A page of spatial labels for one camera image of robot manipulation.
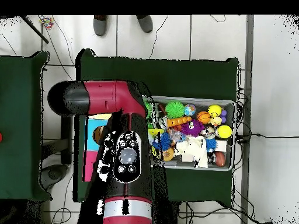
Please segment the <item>green spiky ball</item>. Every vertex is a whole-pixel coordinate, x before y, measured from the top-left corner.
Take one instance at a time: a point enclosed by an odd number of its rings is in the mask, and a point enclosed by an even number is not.
[[[184,116],[185,107],[179,101],[170,101],[166,105],[165,111],[169,118],[180,118]]]
[[[144,102],[144,105],[145,107],[147,108],[147,117],[146,119],[149,119],[149,117],[151,116],[151,113],[152,113],[152,107],[151,107],[151,104],[148,103],[147,101],[143,101]]]

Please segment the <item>metal pole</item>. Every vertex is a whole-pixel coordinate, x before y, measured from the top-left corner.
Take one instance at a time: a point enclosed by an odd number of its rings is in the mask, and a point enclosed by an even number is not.
[[[243,134],[249,135],[251,127],[251,83],[252,83],[252,59],[253,59],[253,15],[247,15],[246,27],[246,58],[245,58],[245,86],[244,94],[248,102],[244,109],[244,125]],[[243,145],[243,166],[242,166],[242,183],[241,183],[241,207],[248,212],[248,187],[249,187],[249,141]],[[248,218],[245,214],[241,214],[241,224],[247,224]]]
[[[30,22],[30,20],[28,20],[26,16],[20,17],[29,25],[29,27],[33,29],[33,31],[35,31],[43,39],[43,41],[45,41],[47,44],[49,43],[49,41],[38,31],[38,29]]]

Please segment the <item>green tabletop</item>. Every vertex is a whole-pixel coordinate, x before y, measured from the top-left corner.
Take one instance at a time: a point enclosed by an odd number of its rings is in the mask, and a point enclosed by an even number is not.
[[[47,52],[0,56],[0,199],[49,200],[39,183],[41,69]]]
[[[95,57],[89,49],[82,50],[76,60],[78,80],[125,80],[139,83],[142,94],[220,99],[236,101],[238,60],[225,62],[166,59],[132,59]],[[81,117],[79,150],[84,145],[85,118]],[[82,182],[82,152],[79,152],[79,202],[86,197],[87,182]],[[231,205],[232,170],[166,170],[168,194],[171,201],[220,201]]]

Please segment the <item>orange carrot toy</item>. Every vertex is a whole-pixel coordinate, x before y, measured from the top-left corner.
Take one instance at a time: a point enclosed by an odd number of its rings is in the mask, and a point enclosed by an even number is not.
[[[181,117],[181,118],[173,118],[171,120],[167,120],[167,124],[168,124],[168,128],[175,126],[175,125],[180,125],[186,122],[191,121],[191,117],[190,116],[186,116],[186,117]]]

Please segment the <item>gray shoe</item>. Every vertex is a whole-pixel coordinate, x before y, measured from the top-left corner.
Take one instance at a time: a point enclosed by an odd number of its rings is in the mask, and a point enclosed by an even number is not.
[[[149,15],[137,15],[136,16],[139,25],[144,33],[150,33],[152,32],[152,18]]]
[[[107,30],[106,15],[93,16],[93,30],[98,36],[103,36],[106,33]]]

